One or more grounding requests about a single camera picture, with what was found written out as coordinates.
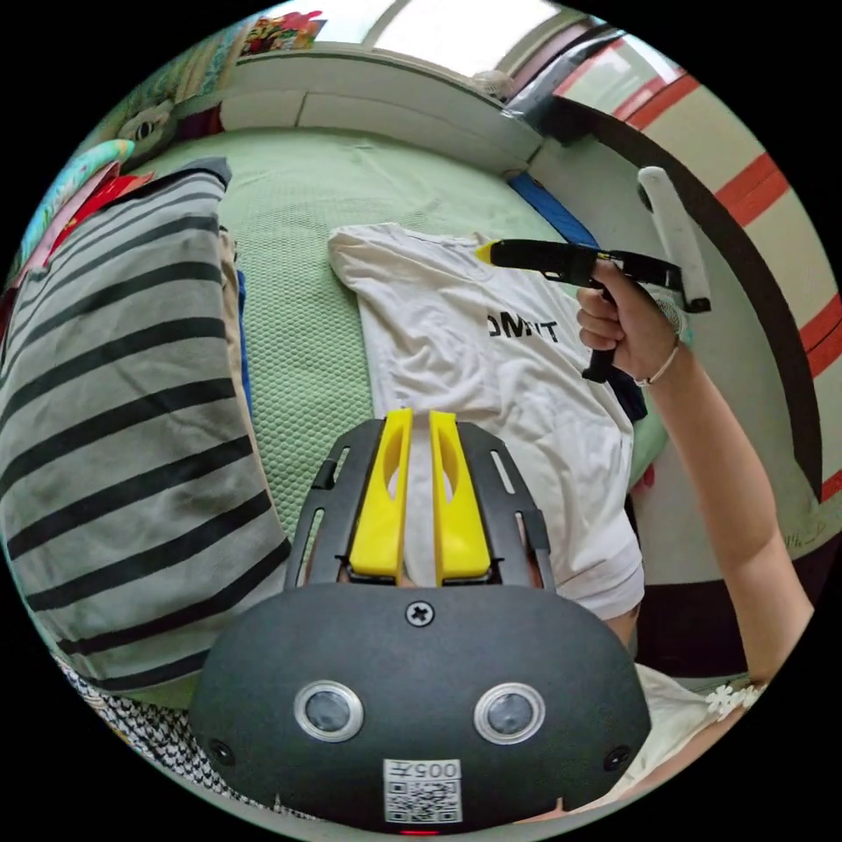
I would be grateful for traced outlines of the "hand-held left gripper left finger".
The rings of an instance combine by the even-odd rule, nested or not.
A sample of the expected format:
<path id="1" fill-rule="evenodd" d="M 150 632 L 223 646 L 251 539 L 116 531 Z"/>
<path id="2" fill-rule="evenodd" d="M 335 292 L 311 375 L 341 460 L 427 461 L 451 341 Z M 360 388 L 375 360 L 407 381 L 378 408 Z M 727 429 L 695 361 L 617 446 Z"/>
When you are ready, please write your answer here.
<path id="1" fill-rule="evenodd" d="M 383 419 L 349 553 L 357 578 L 401 583 L 412 425 L 410 409 Z"/>

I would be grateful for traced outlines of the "person's right hand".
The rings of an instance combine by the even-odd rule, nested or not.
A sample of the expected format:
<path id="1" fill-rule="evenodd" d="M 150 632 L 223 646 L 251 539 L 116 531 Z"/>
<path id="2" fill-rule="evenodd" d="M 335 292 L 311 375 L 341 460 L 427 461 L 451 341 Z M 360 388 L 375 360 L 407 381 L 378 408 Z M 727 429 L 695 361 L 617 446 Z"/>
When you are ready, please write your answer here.
<path id="1" fill-rule="evenodd" d="M 615 353 L 616 367 L 653 385 L 678 366 L 685 347 L 660 307 L 614 263 L 600 260 L 592 272 L 601 287 L 577 293 L 583 344 Z"/>

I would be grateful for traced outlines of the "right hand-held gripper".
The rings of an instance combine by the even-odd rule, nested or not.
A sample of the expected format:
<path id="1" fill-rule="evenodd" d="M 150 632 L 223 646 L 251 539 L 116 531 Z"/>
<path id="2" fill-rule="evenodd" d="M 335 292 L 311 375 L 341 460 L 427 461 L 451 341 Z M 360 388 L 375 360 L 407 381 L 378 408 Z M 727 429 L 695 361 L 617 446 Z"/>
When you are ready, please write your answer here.
<path id="1" fill-rule="evenodd" d="M 682 273 L 677 265 L 640 253 L 535 239 L 499 239 L 479 246 L 475 256 L 493 267 L 538 272 L 548 281 L 595 289 L 610 304 L 615 303 L 613 296 L 595 275 L 599 262 L 613 264 L 641 291 L 654 286 L 682 293 Z"/>

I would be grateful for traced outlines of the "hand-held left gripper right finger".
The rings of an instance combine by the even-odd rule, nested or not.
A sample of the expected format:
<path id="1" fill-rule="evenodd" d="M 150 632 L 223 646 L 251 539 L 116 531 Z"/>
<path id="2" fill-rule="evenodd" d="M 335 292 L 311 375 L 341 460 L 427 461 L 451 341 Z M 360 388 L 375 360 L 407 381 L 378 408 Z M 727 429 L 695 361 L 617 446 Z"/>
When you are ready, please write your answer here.
<path id="1" fill-rule="evenodd" d="M 429 428 L 436 582 L 484 579 L 489 549 L 456 416 L 432 411 Z"/>

